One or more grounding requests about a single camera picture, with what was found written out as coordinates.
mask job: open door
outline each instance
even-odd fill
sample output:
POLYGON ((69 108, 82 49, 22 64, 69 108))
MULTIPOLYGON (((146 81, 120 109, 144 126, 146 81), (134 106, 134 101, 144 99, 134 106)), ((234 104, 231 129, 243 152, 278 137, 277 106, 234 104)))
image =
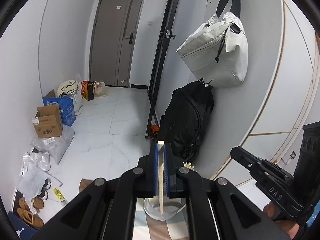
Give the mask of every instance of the open door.
POLYGON ((150 85, 148 90, 148 96, 149 96, 151 107, 149 112, 147 130, 146 130, 146 138, 149 137, 152 116, 155 114, 156 101, 158 97, 159 85, 160 85, 165 56, 167 54, 167 49, 169 47, 171 38, 173 39, 175 38, 175 35, 172 34, 172 26, 174 22, 174 17, 176 15, 178 2, 179 0, 168 0, 167 6, 164 12, 164 18, 162 21, 158 46, 156 50, 155 60, 153 63, 150 85))

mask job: blue box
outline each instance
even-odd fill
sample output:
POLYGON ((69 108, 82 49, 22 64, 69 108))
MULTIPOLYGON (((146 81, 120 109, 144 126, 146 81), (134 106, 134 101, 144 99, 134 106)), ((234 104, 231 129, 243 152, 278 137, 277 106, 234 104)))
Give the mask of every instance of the blue box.
POLYGON ((27 225, 20 218, 16 217, 11 211, 8 213, 11 224, 21 240, 29 240, 36 232, 31 226, 27 225))
POLYGON ((43 104, 59 105, 60 115, 62 123, 71 126, 76 120, 75 108, 73 106, 73 100, 68 97, 56 98, 54 90, 50 91, 43 99, 43 104))

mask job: striped fabric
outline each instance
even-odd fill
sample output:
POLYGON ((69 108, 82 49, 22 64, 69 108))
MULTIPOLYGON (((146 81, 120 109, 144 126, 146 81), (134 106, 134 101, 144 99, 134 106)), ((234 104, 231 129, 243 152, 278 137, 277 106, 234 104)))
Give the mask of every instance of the striped fabric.
POLYGON ((137 199, 133 240, 189 240, 186 209, 173 218, 161 222, 149 217, 143 210, 143 198, 137 199))

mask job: black backpack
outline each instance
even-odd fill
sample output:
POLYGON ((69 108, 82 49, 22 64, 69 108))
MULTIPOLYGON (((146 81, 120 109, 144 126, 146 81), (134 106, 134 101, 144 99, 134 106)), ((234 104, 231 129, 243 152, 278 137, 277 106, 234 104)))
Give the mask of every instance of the black backpack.
POLYGON ((195 81, 176 89, 161 117, 158 141, 171 143, 172 153, 191 162, 204 138, 214 101, 212 87, 195 81))

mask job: metal screw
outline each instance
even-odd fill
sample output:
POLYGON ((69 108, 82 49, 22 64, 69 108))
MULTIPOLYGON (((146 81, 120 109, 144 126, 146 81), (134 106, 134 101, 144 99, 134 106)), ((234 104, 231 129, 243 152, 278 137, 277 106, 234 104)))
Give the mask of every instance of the metal screw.
POLYGON ((133 173, 134 174, 141 174, 141 173, 143 173, 143 169, 140 167, 134 168, 133 173))
POLYGON ((102 186, 104 184, 104 179, 98 178, 94 181, 96 186, 102 186))
POLYGON ((187 174, 189 172, 189 169, 187 167, 180 167, 179 171, 182 174, 187 174))
POLYGON ((226 178, 219 178, 217 179, 218 184, 224 186, 228 183, 228 180, 226 178))

